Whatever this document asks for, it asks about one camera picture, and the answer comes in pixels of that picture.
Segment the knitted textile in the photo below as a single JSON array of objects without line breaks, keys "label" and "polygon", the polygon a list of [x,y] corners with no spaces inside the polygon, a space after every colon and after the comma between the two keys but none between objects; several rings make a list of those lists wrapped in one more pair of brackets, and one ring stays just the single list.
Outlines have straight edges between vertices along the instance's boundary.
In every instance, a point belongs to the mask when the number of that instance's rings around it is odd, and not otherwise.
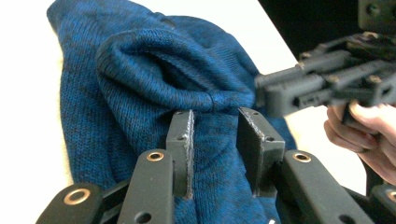
[{"label": "knitted textile", "polygon": [[[268,223],[274,199],[251,195],[235,147],[238,106],[259,73],[229,34],[126,0],[57,0],[49,22],[64,53],[61,115],[75,182],[108,189],[145,150],[165,148],[175,110],[192,109],[193,199],[176,223]],[[269,119],[295,148],[285,120]]]}]

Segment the bolt hole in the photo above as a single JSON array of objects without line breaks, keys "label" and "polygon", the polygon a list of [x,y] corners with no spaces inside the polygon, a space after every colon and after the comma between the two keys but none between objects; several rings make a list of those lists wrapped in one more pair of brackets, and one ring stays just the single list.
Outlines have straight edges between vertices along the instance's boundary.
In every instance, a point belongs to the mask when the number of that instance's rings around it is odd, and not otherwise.
[{"label": "bolt hole", "polygon": [[76,200],[78,200],[78,199],[83,198],[84,195],[85,195],[85,193],[82,192],[82,191],[76,192],[76,193],[70,195],[70,200],[71,200],[71,201],[76,201]]},{"label": "bolt hole", "polygon": [[139,213],[134,219],[137,223],[148,223],[151,220],[149,213]]},{"label": "bolt hole", "polygon": [[265,141],[267,141],[267,142],[274,142],[275,141],[275,138],[273,138],[273,137],[265,137]]},{"label": "bolt hole", "polygon": [[376,4],[370,4],[369,6],[367,6],[366,8],[366,12],[367,14],[369,14],[370,16],[378,16],[381,13],[381,9],[379,8],[379,6],[377,6]]},{"label": "bolt hole", "polygon": [[392,88],[387,88],[385,90],[382,90],[382,96],[386,96],[391,92]]},{"label": "bolt hole", "polygon": [[311,158],[303,153],[295,153],[293,158],[300,162],[311,162]]},{"label": "bolt hole", "polygon": [[341,215],[339,218],[345,224],[355,224],[356,223],[352,217],[347,216],[347,215]]},{"label": "bolt hole", "polygon": [[147,156],[149,161],[160,161],[163,159],[163,154],[161,152],[152,152]]}]

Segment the black mechanical bracket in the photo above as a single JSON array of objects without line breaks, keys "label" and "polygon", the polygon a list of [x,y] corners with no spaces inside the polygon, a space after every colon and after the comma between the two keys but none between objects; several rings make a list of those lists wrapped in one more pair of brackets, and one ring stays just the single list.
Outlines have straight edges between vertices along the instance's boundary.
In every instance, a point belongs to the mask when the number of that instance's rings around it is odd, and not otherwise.
[{"label": "black mechanical bracket", "polygon": [[256,105],[272,117],[318,105],[357,100],[363,106],[396,102],[396,48],[373,34],[340,38],[302,54],[295,67],[256,77]]},{"label": "black mechanical bracket", "polygon": [[259,112],[240,108],[237,148],[254,196],[276,194],[282,223],[396,223],[396,187],[341,187],[312,154],[289,150]]},{"label": "black mechanical bracket", "polygon": [[131,180],[102,191],[74,184],[50,202],[37,224],[174,223],[174,196],[192,197],[193,113],[177,111],[166,137],[166,150],[139,156]]}]

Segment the blue sweater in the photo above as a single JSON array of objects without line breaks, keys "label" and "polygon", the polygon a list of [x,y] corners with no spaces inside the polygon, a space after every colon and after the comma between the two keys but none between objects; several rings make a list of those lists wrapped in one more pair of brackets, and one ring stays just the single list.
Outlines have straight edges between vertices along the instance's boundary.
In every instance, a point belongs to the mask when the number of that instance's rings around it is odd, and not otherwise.
[{"label": "blue sweater", "polygon": [[[176,198],[176,223],[277,218],[274,199],[251,196],[235,147],[237,107],[253,107],[259,72],[234,37],[126,0],[57,0],[48,18],[64,53],[61,115],[75,182],[108,189],[130,177],[142,152],[165,148],[173,112],[192,109],[193,199]],[[285,120],[270,122],[295,148]]]}]

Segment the finger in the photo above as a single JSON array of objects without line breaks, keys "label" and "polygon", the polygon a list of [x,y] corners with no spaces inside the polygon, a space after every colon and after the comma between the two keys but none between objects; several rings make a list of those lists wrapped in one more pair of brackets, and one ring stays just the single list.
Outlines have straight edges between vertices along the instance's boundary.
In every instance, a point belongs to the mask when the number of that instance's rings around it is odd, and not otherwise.
[{"label": "finger", "polygon": [[332,105],[329,106],[328,109],[332,110],[335,116],[339,120],[343,120],[344,110],[346,109],[346,105]]},{"label": "finger", "polygon": [[396,167],[396,146],[394,146],[384,135],[381,135],[379,139],[379,148]]},{"label": "finger", "polygon": [[340,138],[358,148],[375,149],[378,147],[378,143],[372,135],[343,125],[333,110],[328,109],[327,116],[330,127]]},{"label": "finger", "polygon": [[396,108],[378,105],[370,108],[357,103],[350,104],[351,115],[364,126],[384,134],[396,146]]},{"label": "finger", "polygon": [[377,174],[392,185],[396,185],[396,166],[380,150],[358,154]]},{"label": "finger", "polygon": [[332,126],[330,125],[330,122],[328,120],[326,122],[324,122],[323,126],[324,126],[325,133],[327,135],[327,138],[329,139],[330,142],[332,142],[333,144],[335,144],[339,147],[344,147],[346,149],[349,149],[353,152],[361,152],[361,147],[358,147],[358,146],[348,142],[344,138],[340,137],[340,135],[338,135],[334,131],[334,129],[332,128]]}]

